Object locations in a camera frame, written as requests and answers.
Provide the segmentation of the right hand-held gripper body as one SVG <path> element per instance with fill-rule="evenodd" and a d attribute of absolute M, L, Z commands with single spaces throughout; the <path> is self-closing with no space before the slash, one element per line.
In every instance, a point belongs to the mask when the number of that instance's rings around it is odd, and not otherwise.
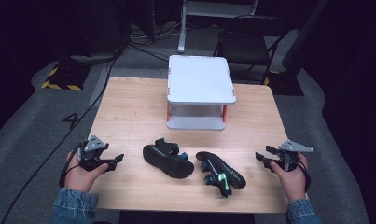
<path fill-rule="evenodd" d="M 291 140 L 286 140 L 276 149 L 276 155 L 284 163 L 282 168 L 290 172 L 298 166 L 299 153 L 312 153 L 312 147 L 306 147 Z"/>

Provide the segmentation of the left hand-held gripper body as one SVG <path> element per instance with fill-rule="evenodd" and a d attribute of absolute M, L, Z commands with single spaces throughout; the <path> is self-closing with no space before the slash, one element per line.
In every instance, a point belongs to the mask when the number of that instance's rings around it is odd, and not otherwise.
<path fill-rule="evenodd" d="M 77 150 L 77 159 L 79 165 L 85 171 L 92 171 L 98 166 L 106 163 L 101 159 L 102 153 L 107 150 L 109 145 L 100 140 L 96 135 L 92 135 Z"/>

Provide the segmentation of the black sandal green mark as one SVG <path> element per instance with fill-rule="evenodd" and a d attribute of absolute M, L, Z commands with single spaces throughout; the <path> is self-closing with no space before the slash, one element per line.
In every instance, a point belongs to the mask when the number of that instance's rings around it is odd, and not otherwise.
<path fill-rule="evenodd" d="M 232 194 L 231 188 L 243 189 L 246 186 L 244 177 L 216 154 L 200 151 L 196 158 L 202 163 L 201 170 L 204 173 L 210 172 L 204 178 L 204 183 L 217 187 L 223 198 L 228 198 Z"/>
<path fill-rule="evenodd" d="M 166 142 L 163 138 L 156 140 L 154 145 L 144 146 L 143 157 L 146 162 L 171 178 L 186 178 L 194 171 L 194 165 L 188 160 L 188 154 L 179 153 L 177 143 Z"/>

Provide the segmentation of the white shoe rack orange posts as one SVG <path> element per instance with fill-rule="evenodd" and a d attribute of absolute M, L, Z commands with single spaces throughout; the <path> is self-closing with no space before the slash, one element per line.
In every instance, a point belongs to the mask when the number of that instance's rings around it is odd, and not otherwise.
<path fill-rule="evenodd" d="M 236 102 L 228 62 L 222 57 L 172 55 L 167 84 L 167 127 L 223 131 Z"/>

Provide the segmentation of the person's right hand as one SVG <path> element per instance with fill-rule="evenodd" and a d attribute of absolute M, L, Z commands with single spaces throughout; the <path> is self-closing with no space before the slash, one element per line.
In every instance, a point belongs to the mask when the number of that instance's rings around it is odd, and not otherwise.
<path fill-rule="evenodd" d="M 293 171 L 286 172 L 274 161 L 270 163 L 270 166 L 279 177 L 281 186 L 290 203 L 306 199 L 306 177 L 299 167 Z"/>

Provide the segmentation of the person's left hand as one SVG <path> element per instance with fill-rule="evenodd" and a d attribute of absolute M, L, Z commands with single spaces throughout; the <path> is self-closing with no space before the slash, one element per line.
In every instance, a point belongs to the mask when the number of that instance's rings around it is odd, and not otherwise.
<path fill-rule="evenodd" d="M 79 165 L 76 153 L 70 152 L 68 157 L 70 156 L 72 156 L 72 159 L 67 168 L 64 186 L 69 189 L 89 192 L 95 180 L 106 171 L 108 165 L 100 165 L 96 169 L 88 172 Z"/>

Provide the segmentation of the black folding chair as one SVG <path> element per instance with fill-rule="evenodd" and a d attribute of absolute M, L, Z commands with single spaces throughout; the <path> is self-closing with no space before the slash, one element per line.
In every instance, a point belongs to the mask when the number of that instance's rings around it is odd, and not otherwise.
<path fill-rule="evenodd" d="M 263 83 L 281 40 L 290 32 L 289 22 L 280 17 L 241 15 L 230 19 L 217 37 L 214 57 L 228 63 L 264 66 Z"/>

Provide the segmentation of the dark slanted pole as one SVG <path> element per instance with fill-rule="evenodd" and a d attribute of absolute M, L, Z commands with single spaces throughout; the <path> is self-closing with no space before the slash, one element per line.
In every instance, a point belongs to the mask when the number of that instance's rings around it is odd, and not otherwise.
<path fill-rule="evenodd" d="M 327 6 L 328 1 L 329 0 L 319 0 L 308 20 L 299 31 L 299 35 L 285 55 L 283 67 L 285 68 L 285 73 L 289 76 L 295 77 L 309 58 L 312 48 L 310 38 L 313 35 L 314 27 Z"/>

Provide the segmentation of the white metal stand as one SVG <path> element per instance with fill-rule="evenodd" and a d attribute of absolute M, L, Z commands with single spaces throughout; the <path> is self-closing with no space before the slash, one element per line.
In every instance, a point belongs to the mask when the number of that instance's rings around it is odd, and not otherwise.
<path fill-rule="evenodd" d="M 177 52 L 182 54 L 185 51 L 187 35 L 186 23 L 188 16 L 235 18 L 240 15 L 254 15 L 257 5 L 258 0 L 252 0 L 250 4 L 246 5 L 183 0 L 183 5 L 181 7 L 181 29 Z"/>

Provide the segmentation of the black yellow striped base plate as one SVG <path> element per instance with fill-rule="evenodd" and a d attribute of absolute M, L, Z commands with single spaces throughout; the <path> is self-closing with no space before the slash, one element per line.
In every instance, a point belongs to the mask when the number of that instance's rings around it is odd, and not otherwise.
<path fill-rule="evenodd" d="M 50 70 L 42 89 L 82 91 L 90 65 L 66 66 L 57 63 Z"/>
<path fill-rule="evenodd" d="M 289 76 L 286 72 L 268 71 L 264 84 L 271 88 L 274 95 L 304 95 L 297 78 Z"/>

